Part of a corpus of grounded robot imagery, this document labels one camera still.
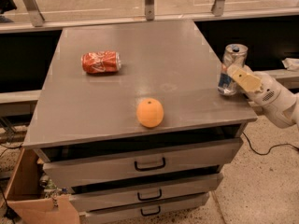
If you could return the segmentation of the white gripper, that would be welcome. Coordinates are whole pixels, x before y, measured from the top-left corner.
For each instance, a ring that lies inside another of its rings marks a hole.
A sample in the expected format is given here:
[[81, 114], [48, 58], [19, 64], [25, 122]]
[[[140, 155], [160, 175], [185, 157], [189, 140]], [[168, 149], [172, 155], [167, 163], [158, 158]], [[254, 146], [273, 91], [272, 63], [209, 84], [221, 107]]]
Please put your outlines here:
[[265, 72], [253, 72], [246, 65], [232, 64], [227, 68], [227, 74], [257, 105], [265, 108], [273, 105], [278, 110], [292, 106], [292, 93]]

